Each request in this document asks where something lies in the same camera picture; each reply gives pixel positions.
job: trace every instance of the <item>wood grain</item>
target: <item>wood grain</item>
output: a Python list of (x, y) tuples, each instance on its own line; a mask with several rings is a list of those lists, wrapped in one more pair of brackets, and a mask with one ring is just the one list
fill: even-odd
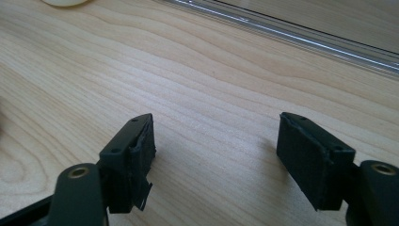
[(221, 0), (240, 8), (399, 54), (399, 2)]
[(111, 225), (344, 225), (276, 157), (279, 113), (399, 165), (399, 82), (148, 0), (0, 2), (0, 217), (154, 116), (154, 187)]

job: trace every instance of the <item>light wood grain surface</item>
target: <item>light wood grain surface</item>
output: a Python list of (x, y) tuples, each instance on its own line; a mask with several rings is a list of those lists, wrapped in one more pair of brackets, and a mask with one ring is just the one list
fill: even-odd
[(276, 157), (282, 111), (399, 165), (397, 80), (149, 0), (0, 2), (0, 217), (151, 112), (146, 209), (111, 225), (344, 225)]
[(221, 1), (399, 54), (399, 1)]

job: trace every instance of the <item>black mounting arm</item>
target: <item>black mounting arm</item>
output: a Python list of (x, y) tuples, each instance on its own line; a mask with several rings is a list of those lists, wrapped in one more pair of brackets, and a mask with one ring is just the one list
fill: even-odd
[(316, 210), (348, 203), (347, 225), (399, 225), (399, 169), (353, 163), (355, 150), (302, 116), (280, 115), (277, 155)]
[(146, 175), (155, 158), (152, 114), (128, 121), (100, 152), (97, 164), (79, 164), (58, 176), (53, 196), (0, 219), (1, 226), (108, 225), (109, 212), (144, 210)]

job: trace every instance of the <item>wooden table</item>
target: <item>wooden table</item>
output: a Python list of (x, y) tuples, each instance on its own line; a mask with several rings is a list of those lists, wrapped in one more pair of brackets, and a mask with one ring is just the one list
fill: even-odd
[(282, 111), (399, 165), (398, 79), (160, 2), (0, 2), (0, 217), (151, 112), (147, 207), (111, 225), (344, 225), (279, 162)]

